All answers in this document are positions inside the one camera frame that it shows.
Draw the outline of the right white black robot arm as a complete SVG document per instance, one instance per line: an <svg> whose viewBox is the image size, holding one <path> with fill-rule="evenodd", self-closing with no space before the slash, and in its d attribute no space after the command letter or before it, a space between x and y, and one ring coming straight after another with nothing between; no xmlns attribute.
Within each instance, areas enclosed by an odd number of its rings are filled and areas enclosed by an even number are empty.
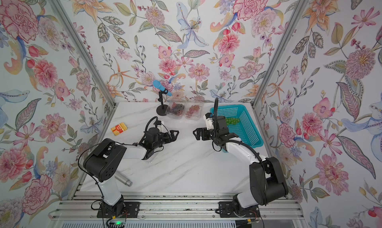
<svg viewBox="0 0 382 228"><path fill-rule="evenodd" d="M197 128L193 134L197 140L212 141L212 145L232 154L249 168L249 188L234 195L228 213L244 217L254 213L259 206L287 196L288 186L281 164L276 157L266 157L256 152L235 133L231 133L223 116L207 113L206 127Z"/></svg>

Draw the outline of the clear clamshell container front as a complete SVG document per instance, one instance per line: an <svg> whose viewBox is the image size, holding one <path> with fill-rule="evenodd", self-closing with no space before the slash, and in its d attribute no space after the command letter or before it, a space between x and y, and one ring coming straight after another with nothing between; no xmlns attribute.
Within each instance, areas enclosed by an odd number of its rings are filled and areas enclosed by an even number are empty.
<svg viewBox="0 0 382 228"><path fill-rule="evenodd" d="M181 119L185 111L186 104L180 101L171 101L168 103L166 115L173 119Z"/></svg>

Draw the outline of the clear clamshell container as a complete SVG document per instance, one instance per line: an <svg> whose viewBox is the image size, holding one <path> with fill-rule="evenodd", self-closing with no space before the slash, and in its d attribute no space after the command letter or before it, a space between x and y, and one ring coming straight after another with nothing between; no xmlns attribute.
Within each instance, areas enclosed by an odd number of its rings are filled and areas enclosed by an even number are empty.
<svg viewBox="0 0 382 228"><path fill-rule="evenodd" d="M180 101L171 101L168 103L166 115L173 119L181 119L185 111L186 104Z"/></svg>
<svg viewBox="0 0 382 228"><path fill-rule="evenodd" d="M188 102L185 107L185 118L198 120L201 117L204 104L202 102Z"/></svg>

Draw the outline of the green grape bunch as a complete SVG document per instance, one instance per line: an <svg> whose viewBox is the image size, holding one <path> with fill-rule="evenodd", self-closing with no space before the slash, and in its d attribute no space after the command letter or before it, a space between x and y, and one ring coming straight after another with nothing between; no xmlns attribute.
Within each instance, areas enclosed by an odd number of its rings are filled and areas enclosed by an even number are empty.
<svg viewBox="0 0 382 228"><path fill-rule="evenodd" d="M225 121L228 126L237 125L241 122L239 118L234 118L234 117L226 118Z"/></svg>

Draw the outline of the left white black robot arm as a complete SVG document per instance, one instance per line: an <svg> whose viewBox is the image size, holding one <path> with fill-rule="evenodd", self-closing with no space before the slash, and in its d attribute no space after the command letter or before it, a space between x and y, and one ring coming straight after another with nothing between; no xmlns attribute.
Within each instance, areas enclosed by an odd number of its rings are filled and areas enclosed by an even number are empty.
<svg viewBox="0 0 382 228"><path fill-rule="evenodd" d="M123 144L106 138L84 159L83 168L95 180L101 192L100 212L117 217L128 212L123 195L116 185L116 172L124 159L149 160L164 145L177 140L179 131L169 130L157 116L146 124L139 142Z"/></svg>

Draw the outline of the teal plastic mesh basket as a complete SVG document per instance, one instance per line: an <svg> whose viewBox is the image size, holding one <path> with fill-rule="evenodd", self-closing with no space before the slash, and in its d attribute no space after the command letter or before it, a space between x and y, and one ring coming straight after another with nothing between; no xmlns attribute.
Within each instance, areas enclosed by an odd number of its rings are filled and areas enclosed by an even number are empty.
<svg viewBox="0 0 382 228"><path fill-rule="evenodd" d="M227 122L229 131L238 135L250 147L258 148L264 145L263 139L244 105L218 106L217 115L236 120L236 122Z"/></svg>

